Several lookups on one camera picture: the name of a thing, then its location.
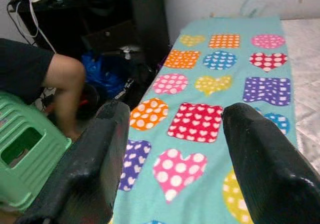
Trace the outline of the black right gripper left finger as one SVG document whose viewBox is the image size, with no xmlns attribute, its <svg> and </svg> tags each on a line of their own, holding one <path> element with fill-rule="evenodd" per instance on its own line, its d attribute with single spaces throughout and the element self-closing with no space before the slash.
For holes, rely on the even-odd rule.
<svg viewBox="0 0 320 224">
<path fill-rule="evenodd" d="M 108 223 L 128 142 L 130 108 L 100 107 L 16 223 Z"/>
</svg>

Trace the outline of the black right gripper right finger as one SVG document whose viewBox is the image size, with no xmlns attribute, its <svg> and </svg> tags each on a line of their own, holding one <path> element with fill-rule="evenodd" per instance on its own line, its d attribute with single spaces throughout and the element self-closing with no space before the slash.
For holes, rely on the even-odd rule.
<svg viewBox="0 0 320 224">
<path fill-rule="evenodd" d="M 254 223 L 319 223 L 319 173 L 280 129 L 253 107 L 224 109 L 223 131 Z"/>
</svg>

